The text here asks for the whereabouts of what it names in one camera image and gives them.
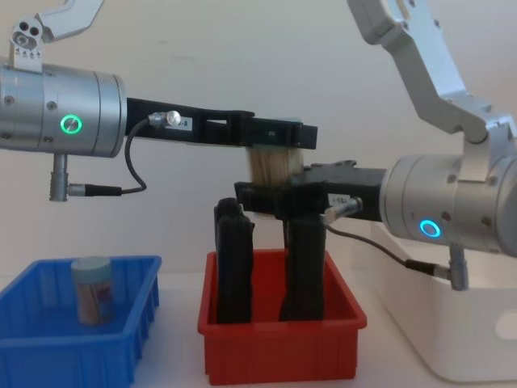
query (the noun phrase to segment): jar lid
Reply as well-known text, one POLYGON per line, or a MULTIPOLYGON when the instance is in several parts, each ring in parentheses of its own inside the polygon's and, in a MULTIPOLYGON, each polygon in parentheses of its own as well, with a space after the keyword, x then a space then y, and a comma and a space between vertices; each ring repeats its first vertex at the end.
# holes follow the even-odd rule
POLYGON ((91 256, 72 262, 72 277, 83 285, 91 285, 111 278, 111 261, 109 257, 91 256))

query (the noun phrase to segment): small jar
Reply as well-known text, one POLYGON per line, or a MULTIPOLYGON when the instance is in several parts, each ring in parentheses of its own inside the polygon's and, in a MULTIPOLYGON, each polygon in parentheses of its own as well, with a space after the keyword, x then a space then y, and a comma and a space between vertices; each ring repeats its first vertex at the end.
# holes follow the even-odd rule
POLYGON ((78 317, 96 326, 113 318, 111 261, 107 257, 85 257, 72 262, 72 277, 78 295, 78 317))

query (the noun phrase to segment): silver cylinder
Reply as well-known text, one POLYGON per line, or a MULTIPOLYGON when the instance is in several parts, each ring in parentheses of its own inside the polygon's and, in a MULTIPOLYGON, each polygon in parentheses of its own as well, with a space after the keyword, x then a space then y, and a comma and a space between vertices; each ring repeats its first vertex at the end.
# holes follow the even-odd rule
POLYGON ((113 158, 126 130, 122 81, 44 65, 13 70, 0 58, 0 148, 113 158))
POLYGON ((54 168, 50 174, 50 200, 66 202, 68 190, 68 159, 65 154, 54 154, 54 168))
POLYGON ((385 176, 381 217, 400 238, 517 256, 517 162, 499 160, 485 182, 460 178, 461 157, 405 157, 385 176))
POLYGON ((451 286, 455 291, 469 289, 469 269, 465 260, 464 248, 456 244, 449 247, 451 259, 449 260, 451 286))

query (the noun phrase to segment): blue led ring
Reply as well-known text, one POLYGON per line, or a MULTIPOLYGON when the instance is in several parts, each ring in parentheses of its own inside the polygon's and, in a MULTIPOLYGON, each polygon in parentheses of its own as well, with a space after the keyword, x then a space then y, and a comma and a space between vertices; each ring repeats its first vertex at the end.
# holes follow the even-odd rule
POLYGON ((442 230, 439 228, 438 224, 431 220, 423 220, 420 222, 420 230, 429 238, 439 238, 442 235, 442 230))

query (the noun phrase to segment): label sticker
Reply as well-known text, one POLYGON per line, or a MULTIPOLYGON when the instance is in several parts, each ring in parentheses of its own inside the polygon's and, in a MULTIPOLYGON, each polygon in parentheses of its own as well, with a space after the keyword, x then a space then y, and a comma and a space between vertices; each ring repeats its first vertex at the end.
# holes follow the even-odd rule
POLYGON ((168 125, 166 129, 179 129, 180 131, 192 131, 193 119, 191 117, 182 117, 181 122, 178 125, 168 125))
POLYGON ((345 196, 343 194, 329 194, 329 206, 338 206, 342 205, 348 200, 350 200, 350 196, 345 196))

